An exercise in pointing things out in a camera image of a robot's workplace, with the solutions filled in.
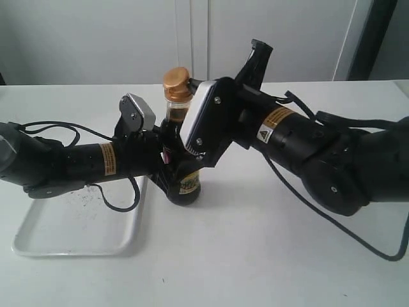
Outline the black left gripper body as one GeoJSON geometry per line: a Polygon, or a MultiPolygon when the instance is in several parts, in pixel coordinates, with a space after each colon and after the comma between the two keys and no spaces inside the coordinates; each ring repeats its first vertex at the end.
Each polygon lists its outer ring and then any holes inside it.
{"type": "Polygon", "coordinates": [[[114,129],[112,146],[116,157],[116,173],[113,180],[147,176],[166,195],[176,193],[176,177],[166,150],[173,150],[176,138],[164,129],[132,132],[123,124],[114,129]]]}

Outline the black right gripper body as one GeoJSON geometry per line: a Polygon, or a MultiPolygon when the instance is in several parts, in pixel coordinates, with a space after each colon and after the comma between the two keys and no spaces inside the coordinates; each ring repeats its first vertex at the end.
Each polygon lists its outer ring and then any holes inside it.
{"type": "Polygon", "coordinates": [[[275,160],[273,128],[262,128],[267,115],[275,109],[275,98],[249,86],[239,86],[230,77],[216,81],[206,101],[204,115],[194,131],[194,146],[201,154],[194,159],[202,168],[213,168],[232,142],[244,149],[253,147],[270,160],[275,160]]]}

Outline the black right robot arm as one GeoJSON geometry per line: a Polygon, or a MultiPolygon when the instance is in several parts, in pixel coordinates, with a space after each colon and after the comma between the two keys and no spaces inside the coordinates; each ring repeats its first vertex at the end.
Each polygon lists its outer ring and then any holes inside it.
{"type": "Polygon", "coordinates": [[[231,143],[253,148],[301,179],[327,210],[351,216],[372,201],[408,200],[408,119],[355,120],[312,112],[287,91],[261,91],[272,48],[252,41],[235,78],[191,79],[199,111],[185,145],[216,165],[231,143]]]}

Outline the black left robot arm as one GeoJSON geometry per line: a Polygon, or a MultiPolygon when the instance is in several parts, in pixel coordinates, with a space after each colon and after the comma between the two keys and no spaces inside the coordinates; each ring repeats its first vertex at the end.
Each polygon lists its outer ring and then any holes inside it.
{"type": "Polygon", "coordinates": [[[186,177],[202,164],[183,148],[181,139],[169,138],[158,127],[132,131],[118,122],[113,137],[104,143],[79,144],[81,125],[40,122],[41,130],[74,131],[65,146],[38,136],[40,130],[13,122],[1,124],[1,180],[19,185],[30,198],[50,198],[100,182],[147,176],[174,203],[192,202],[198,181],[186,177]]]}

